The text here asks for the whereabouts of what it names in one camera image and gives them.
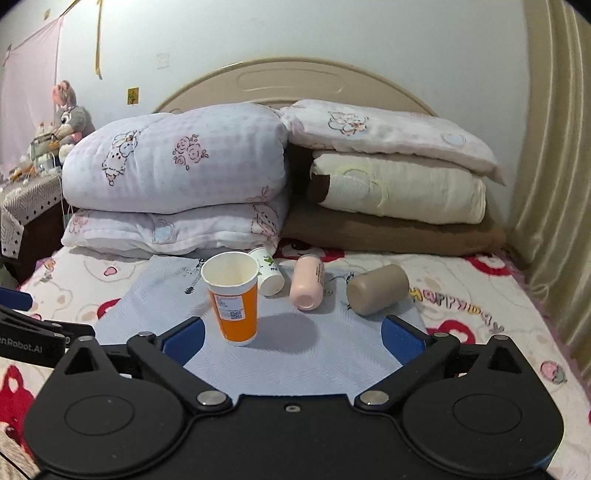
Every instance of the orange paper cup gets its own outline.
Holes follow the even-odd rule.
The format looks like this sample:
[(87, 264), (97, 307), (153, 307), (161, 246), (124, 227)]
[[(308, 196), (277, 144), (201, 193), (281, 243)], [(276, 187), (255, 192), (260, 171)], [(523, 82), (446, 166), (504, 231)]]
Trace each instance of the orange paper cup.
[(224, 338), (247, 345), (256, 337), (257, 261), (244, 252), (224, 252), (207, 260), (201, 278)]

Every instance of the stuffed animal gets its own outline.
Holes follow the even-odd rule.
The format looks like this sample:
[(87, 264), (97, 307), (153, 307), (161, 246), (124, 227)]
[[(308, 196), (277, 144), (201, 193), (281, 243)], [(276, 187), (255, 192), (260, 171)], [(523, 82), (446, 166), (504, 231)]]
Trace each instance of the stuffed animal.
[(95, 131), (95, 127), (84, 107), (77, 104), (76, 92), (70, 82), (64, 80), (55, 85), (51, 96), (59, 108), (54, 120), (56, 129), (53, 132), (57, 141), (50, 144), (50, 149), (59, 148), (60, 161), (64, 163), (74, 145)]

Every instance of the pink curtain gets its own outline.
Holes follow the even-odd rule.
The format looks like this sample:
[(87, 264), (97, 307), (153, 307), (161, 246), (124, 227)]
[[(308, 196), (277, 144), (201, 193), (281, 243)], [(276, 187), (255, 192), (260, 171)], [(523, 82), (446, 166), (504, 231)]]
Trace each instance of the pink curtain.
[(27, 152), (40, 122), (55, 112), (57, 48), (62, 17), (13, 48), (4, 66), (0, 96), (0, 173), (7, 176)]

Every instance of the white paper cup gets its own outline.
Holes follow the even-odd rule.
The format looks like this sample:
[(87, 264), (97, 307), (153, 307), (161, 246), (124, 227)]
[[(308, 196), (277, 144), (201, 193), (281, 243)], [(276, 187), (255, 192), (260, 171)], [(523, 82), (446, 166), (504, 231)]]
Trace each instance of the white paper cup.
[(249, 255), (256, 260), (259, 265), (258, 287), (259, 292), (265, 297), (270, 297), (279, 293), (285, 285), (285, 279), (279, 271), (273, 257), (265, 247), (258, 247), (249, 252)]

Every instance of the screw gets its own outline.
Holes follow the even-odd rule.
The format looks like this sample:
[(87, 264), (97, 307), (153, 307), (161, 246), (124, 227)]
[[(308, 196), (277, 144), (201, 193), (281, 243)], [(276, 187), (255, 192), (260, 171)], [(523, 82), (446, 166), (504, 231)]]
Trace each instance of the screw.
[(206, 390), (197, 395), (197, 401), (206, 407), (215, 407), (226, 401), (228, 396), (219, 390)]
[(363, 392), (359, 399), (361, 402), (365, 403), (366, 405), (384, 405), (390, 397), (386, 392), (382, 392), (381, 390), (368, 390)]

